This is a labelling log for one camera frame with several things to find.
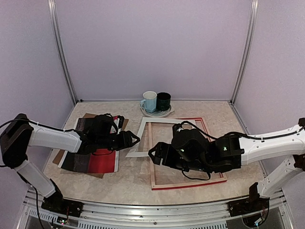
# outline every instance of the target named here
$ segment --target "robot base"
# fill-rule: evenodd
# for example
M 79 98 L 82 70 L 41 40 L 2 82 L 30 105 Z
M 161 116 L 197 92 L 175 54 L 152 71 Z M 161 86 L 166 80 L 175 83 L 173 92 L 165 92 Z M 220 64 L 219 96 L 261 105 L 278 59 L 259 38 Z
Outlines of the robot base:
M 60 207 L 56 207 L 53 204 L 51 204 L 48 201 L 43 201 L 41 208 L 56 212 L 58 214 L 73 216 L 73 217 L 80 217 L 82 212 L 82 206 L 83 203 L 75 201 L 75 200 L 69 200 L 69 199 L 62 199 L 62 203 Z

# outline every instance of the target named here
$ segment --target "light blue mug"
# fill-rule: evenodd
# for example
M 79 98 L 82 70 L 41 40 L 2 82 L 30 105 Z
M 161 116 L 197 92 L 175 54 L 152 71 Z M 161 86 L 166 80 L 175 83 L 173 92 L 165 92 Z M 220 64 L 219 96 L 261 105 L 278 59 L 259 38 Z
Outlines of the light blue mug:
M 148 91 L 143 94 L 144 99 L 140 102 L 141 108 L 147 112 L 152 113 L 157 107 L 157 93 Z

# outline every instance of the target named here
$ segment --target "white plate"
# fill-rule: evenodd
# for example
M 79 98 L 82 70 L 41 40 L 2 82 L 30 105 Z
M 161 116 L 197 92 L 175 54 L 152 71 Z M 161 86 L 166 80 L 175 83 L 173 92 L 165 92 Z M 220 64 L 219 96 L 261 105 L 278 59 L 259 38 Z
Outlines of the white plate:
M 152 113 L 147 112 L 145 109 L 141 108 L 140 109 L 146 117 L 151 117 L 151 118 L 164 118 L 167 117 L 170 113 L 174 112 L 175 109 L 170 105 L 170 108 L 166 111 L 154 111 Z

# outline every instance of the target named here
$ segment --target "purple wall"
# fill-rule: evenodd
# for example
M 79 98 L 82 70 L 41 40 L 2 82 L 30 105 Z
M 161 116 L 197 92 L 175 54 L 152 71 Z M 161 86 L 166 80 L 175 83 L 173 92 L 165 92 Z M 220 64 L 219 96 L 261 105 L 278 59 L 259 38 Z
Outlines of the purple wall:
M 61 38 L 84 100 L 229 100 L 251 0 L 60 0 Z
M 32 120 L 62 127 L 73 106 L 56 51 L 48 2 L 1 0 L 0 28 L 0 124 L 22 112 Z M 49 153 L 49 149 L 28 150 L 39 168 Z M 9 168 L 1 168 L 0 184 L 0 228 L 13 228 L 27 186 Z
M 251 134 L 305 117 L 305 1 L 262 0 L 236 107 Z M 264 161 L 268 172 L 283 158 Z M 305 174 L 283 189 L 297 228 L 305 224 Z

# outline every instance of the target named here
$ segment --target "black bracket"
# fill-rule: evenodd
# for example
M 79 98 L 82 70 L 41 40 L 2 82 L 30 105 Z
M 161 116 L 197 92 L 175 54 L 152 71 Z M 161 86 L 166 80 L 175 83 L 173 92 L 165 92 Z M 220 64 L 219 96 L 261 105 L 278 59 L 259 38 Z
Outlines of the black bracket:
M 228 203 L 231 217 L 257 212 L 263 208 L 269 208 L 269 198 L 260 198 L 260 195 L 257 192 L 257 185 L 257 182 L 251 185 L 248 198 L 233 200 Z
M 83 203 L 75 200 L 62 198 L 62 193 L 57 185 L 51 180 L 55 186 L 55 193 L 48 198 L 44 198 L 41 208 L 62 214 L 65 216 L 80 217 Z

